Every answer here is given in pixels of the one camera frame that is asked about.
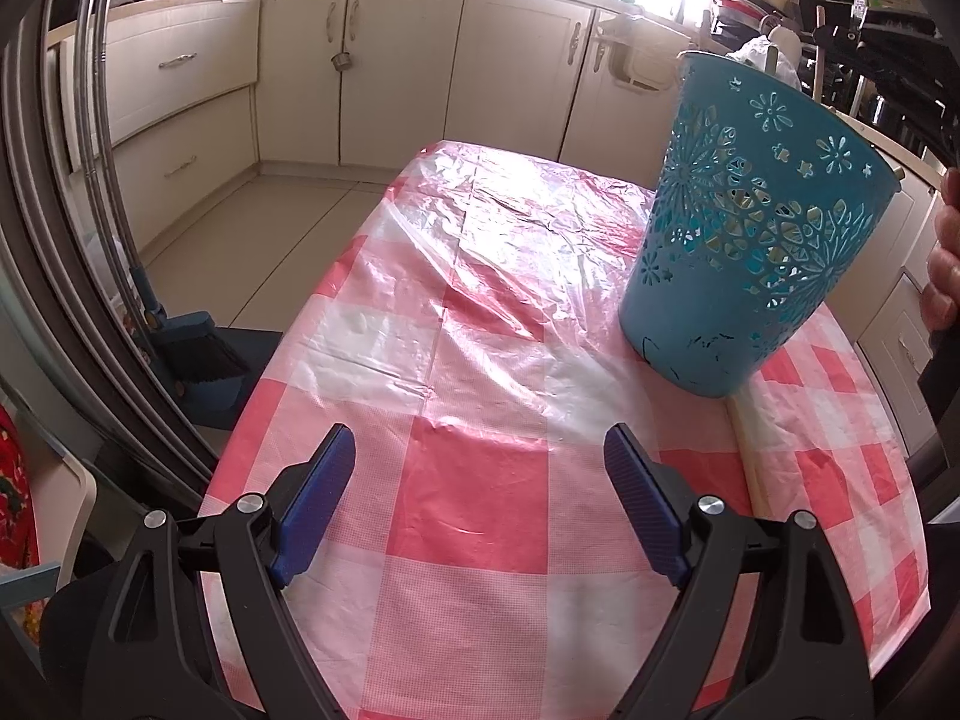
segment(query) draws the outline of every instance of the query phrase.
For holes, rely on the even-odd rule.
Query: kitchen cabinet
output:
[[[256,163],[250,111],[251,92],[241,89],[117,146],[117,177],[137,250],[143,251],[197,203]],[[75,224],[92,235],[83,172],[70,176],[70,189],[68,205]]]
[[[107,25],[107,112],[112,143],[192,105],[255,83],[259,11],[258,0],[222,0],[112,20]],[[64,129],[77,170],[75,47],[74,36],[59,44]]]
[[[883,157],[890,167],[901,167],[893,157]],[[906,170],[901,190],[890,200],[870,240],[827,296],[827,306],[851,343],[860,339],[899,282],[901,268],[909,265],[911,250],[916,248],[933,205],[932,188]],[[924,278],[926,255],[931,249],[923,254],[923,266],[919,269]]]
[[[920,318],[920,293],[905,275],[864,332],[860,348],[893,409],[907,452],[913,454],[936,428],[918,384],[932,357],[928,332]]]
[[[466,0],[445,137],[558,159],[592,15],[564,0]]]
[[[618,18],[623,17],[607,12],[597,15],[560,162],[656,189],[680,93],[673,77],[659,89],[617,77],[614,60],[623,50],[604,33],[614,28]],[[678,64],[678,52],[688,47],[688,37],[655,22],[647,22],[646,28],[655,34],[647,42],[650,55],[637,47],[640,61]]]
[[[336,165],[347,0],[265,0],[256,128],[263,161]]]
[[[349,0],[342,165],[401,170],[443,140],[464,0]]]

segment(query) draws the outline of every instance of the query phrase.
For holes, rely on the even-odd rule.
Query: plastic tablecloth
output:
[[[928,610],[923,526],[877,394],[822,308],[735,398],[661,379],[617,306],[653,196],[440,143],[390,186],[286,334],[203,514],[264,491],[336,422],[356,471],[285,591],[352,718],[606,718],[676,591],[603,465],[627,423],[698,493],[824,524],[877,669]],[[234,695],[257,705],[218,580]],[[741,581],[701,703],[723,696],[752,608]]]

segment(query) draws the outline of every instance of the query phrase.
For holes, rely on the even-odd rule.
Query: blue gripper pad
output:
[[[310,567],[353,474],[355,456],[353,434],[343,425],[331,431],[320,445],[309,475],[277,528],[277,557],[268,567],[276,586],[288,586]]]
[[[603,447],[607,475],[651,567],[673,586],[684,587],[691,569],[683,556],[683,524],[644,466],[641,451],[629,431],[611,428]]]

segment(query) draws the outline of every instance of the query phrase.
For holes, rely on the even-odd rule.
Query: blue plastic basket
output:
[[[816,310],[899,182],[870,143],[773,76],[690,52],[680,79],[620,323],[666,379],[722,397]]]

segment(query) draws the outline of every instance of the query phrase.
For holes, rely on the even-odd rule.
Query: cabinet door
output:
[[[340,157],[401,170],[443,140],[464,0],[349,0]]]
[[[260,159],[336,165],[347,0],[265,0],[256,127]]]
[[[598,14],[599,28],[615,18]],[[656,189],[679,89],[676,84],[662,91],[642,89],[617,79],[611,69],[613,49],[598,35],[598,29],[592,30],[560,162]],[[676,52],[666,58],[676,60]]]
[[[892,157],[883,156],[890,167],[900,167]],[[847,337],[857,341],[901,278],[905,263],[911,275],[911,248],[922,234],[923,223],[934,203],[930,186],[906,170],[901,190],[894,194],[883,218],[870,235],[870,240],[833,291],[827,295],[827,306]],[[920,269],[926,276],[926,266]]]
[[[467,0],[445,137],[556,160],[591,16],[562,0]]]

